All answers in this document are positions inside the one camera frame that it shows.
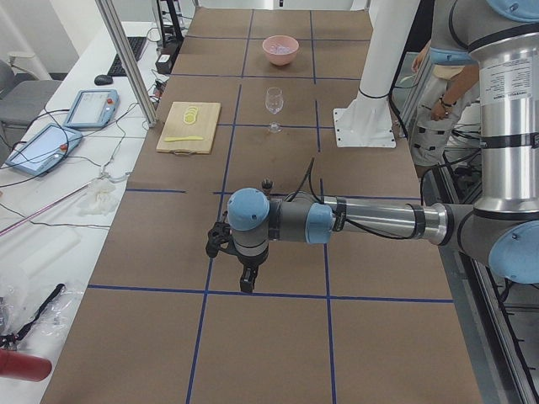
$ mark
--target pink bowl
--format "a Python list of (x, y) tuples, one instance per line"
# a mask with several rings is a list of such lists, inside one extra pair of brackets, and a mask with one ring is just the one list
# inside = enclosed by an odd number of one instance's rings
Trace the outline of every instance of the pink bowl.
[(284, 66), (296, 58), (300, 44), (291, 36), (275, 35), (262, 42), (262, 49), (270, 63)]

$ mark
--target blue and white device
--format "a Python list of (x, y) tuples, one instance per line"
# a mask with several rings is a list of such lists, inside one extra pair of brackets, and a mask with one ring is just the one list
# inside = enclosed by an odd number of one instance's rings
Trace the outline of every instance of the blue and white device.
[(23, 147), (11, 153), (6, 164), (39, 176), (48, 173), (78, 146), (83, 134), (78, 130), (48, 124)]
[(103, 129), (115, 114), (119, 99), (116, 90), (81, 90), (64, 126), (77, 130)]

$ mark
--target black computer mouse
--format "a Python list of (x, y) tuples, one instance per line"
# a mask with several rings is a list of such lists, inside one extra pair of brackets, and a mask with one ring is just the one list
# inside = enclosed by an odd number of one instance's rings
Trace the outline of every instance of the black computer mouse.
[(107, 76), (106, 74), (100, 74), (95, 77), (93, 83), (96, 86), (106, 86), (107, 84), (112, 84), (112, 76)]

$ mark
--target person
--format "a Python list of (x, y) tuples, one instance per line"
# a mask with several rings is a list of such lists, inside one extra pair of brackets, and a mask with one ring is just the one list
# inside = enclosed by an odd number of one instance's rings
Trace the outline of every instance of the person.
[[(415, 57), (412, 71), (417, 72), (430, 48), (430, 41)], [(479, 97), (479, 66), (436, 65), (417, 108), (415, 126), (409, 139), (410, 152), (418, 178), (438, 163), (451, 131), (462, 111)]]

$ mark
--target office chair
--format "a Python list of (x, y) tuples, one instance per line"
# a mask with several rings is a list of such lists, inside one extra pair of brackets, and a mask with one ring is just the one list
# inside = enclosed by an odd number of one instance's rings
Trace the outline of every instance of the office chair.
[(61, 84), (57, 80), (17, 81), (11, 66), (0, 60), (0, 164)]

